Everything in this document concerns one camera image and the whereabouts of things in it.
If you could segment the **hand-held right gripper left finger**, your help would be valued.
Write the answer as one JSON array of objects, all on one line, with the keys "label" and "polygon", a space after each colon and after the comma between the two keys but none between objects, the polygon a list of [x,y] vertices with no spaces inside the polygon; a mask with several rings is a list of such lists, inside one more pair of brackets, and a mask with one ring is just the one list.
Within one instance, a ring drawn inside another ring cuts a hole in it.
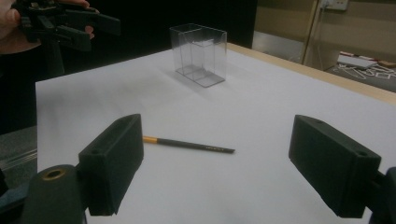
[{"label": "hand-held right gripper left finger", "polygon": [[139,114],[115,120],[78,154],[78,170],[88,178],[92,216],[118,213],[143,158]]}]

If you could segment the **black pencil with gold end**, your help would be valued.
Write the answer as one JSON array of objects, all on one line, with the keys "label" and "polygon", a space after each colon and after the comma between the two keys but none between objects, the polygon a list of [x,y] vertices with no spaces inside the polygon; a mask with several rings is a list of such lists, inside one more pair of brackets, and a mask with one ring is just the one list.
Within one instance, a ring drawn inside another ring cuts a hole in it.
[{"label": "black pencil with gold end", "polygon": [[235,149],[226,148],[226,147],[208,146],[208,145],[177,141],[173,139],[164,139],[164,138],[158,138],[152,136],[143,136],[143,141],[145,143],[151,143],[151,144],[163,145],[169,147],[183,147],[189,149],[197,149],[197,150],[205,150],[205,151],[213,151],[213,152],[229,153],[229,154],[233,154],[235,152]]}]

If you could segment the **white paper sheet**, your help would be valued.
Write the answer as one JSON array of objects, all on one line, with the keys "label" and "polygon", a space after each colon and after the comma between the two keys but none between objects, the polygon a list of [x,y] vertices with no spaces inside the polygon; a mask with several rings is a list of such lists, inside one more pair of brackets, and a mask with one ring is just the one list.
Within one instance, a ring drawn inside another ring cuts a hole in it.
[{"label": "white paper sheet", "polygon": [[38,82],[38,165],[75,164],[115,119],[139,114],[149,136],[113,217],[89,224],[367,224],[338,217],[290,162],[296,115],[321,119],[396,166],[396,105],[229,51],[226,80],[204,88],[163,51]]}]

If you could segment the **white wall socket panel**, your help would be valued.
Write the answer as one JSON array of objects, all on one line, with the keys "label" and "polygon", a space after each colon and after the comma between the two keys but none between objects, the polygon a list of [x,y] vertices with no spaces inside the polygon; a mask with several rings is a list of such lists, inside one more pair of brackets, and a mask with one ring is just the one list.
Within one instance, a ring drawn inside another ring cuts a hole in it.
[{"label": "white wall socket panel", "polygon": [[349,0],[321,0],[320,7],[322,9],[345,11],[347,9],[348,2]]}]

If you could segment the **clear acrylic box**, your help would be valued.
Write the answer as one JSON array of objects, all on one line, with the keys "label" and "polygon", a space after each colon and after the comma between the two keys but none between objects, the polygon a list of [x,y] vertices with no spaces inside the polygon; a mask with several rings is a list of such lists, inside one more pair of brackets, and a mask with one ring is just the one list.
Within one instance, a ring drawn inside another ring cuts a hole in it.
[{"label": "clear acrylic box", "polygon": [[208,88],[226,80],[227,33],[187,23],[169,28],[175,71]]}]

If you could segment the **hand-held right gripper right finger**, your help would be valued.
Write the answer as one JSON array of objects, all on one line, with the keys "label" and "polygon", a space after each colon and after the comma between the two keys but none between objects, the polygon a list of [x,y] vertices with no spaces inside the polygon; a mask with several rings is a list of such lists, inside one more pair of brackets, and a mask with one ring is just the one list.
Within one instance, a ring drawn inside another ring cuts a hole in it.
[{"label": "hand-held right gripper right finger", "polygon": [[289,158],[337,216],[363,215],[379,155],[322,120],[297,115]]}]

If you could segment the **black curtain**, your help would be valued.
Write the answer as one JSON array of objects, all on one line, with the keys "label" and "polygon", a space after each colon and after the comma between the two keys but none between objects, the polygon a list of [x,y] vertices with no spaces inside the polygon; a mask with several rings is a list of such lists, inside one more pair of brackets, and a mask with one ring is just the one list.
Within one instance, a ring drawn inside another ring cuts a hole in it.
[{"label": "black curtain", "polygon": [[220,29],[231,43],[252,46],[258,0],[90,0],[120,20],[121,35],[97,31],[90,67],[97,68],[171,48],[169,29],[195,23]]}]

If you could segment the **flat white box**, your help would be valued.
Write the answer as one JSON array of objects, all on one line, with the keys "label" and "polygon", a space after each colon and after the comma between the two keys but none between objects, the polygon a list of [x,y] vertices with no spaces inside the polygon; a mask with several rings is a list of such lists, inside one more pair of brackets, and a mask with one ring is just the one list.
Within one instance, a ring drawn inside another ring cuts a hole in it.
[{"label": "flat white box", "polygon": [[367,69],[367,68],[377,65],[377,62],[375,62],[375,61],[369,61],[369,60],[365,60],[362,58],[350,57],[350,56],[346,56],[346,55],[342,55],[342,54],[340,54],[338,56],[337,62],[339,62],[341,64],[348,65],[350,67],[357,67],[360,69]]}]

